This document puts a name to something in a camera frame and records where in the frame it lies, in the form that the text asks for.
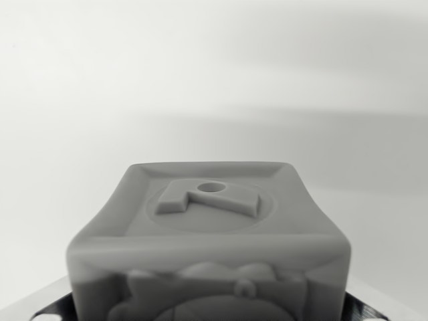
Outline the gripper right finger with black rubber pad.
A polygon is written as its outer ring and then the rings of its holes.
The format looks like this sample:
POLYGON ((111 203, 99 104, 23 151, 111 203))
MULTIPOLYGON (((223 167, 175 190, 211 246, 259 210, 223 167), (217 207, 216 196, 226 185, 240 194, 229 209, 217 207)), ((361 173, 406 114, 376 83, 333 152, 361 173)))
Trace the gripper right finger with black rubber pad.
POLYGON ((349 276, 345 316, 350 320, 427 320, 408 306, 349 276))

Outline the gripper left finger with black rubber pad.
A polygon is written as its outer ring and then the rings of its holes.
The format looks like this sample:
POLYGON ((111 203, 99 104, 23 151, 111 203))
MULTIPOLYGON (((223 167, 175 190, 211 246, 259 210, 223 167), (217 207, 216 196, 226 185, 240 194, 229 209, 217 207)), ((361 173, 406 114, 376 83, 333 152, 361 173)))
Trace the gripper left finger with black rubber pad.
POLYGON ((2 309, 1 320, 33 320, 42 314, 54 314, 62 320, 76 319, 68 276, 2 309))

